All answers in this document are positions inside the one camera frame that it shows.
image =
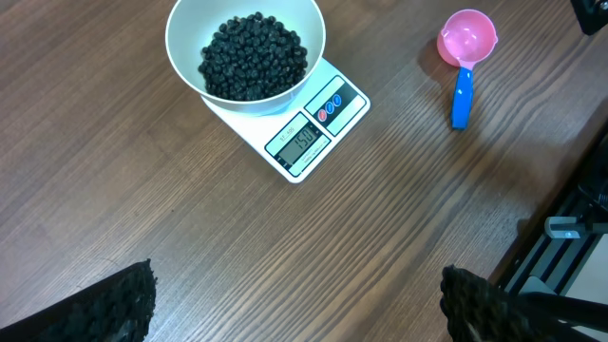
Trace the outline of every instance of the white bowl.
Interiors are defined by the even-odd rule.
[[[231,101],[210,95],[198,71],[200,51],[211,44],[219,25],[257,11],[264,17],[273,15],[286,29],[297,32],[301,46],[308,50],[306,76],[291,89],[259,101]],[[179,0],[169,15],[165,43],[173,68],[206,100],[224,109],[260,115],[276,112],[294,99],[321,60],[325,34],[323,15],[313,0]]]

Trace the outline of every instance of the wooden table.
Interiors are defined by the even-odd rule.
[[[372,110],[290,185],[173,71],[172,6],[0,4],[0,326],[150,257],[149,341],[447,340],[442,268],[490,276],[608,120],[608,32],[567,0],[319,0]],[[462,8],[501,41],[453,132]]]

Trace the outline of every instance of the digital display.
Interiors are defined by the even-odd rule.
[[[302,130],[278,153],[278,156],[293,165],[295,161],[312,145],[318,136],[308,127]]]

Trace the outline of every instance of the red button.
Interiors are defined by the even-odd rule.
[[[325,111],[325,109],[319,110],[319,114],[317,116],[319,118],[319,121],[322,123],[327,120],[327,112]]]

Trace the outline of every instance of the blue button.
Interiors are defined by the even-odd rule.
[[[342,105],[342,98],[340,97],[340,95],[338,95],[338,94],[333,95],[333,104],[335,106],[341,106]]]
[[[332,103],[326,103],[325,104],[325,110],[327,111],[328,114],[333,114],[333,111],[335,110],[335,107],[333,106]]]

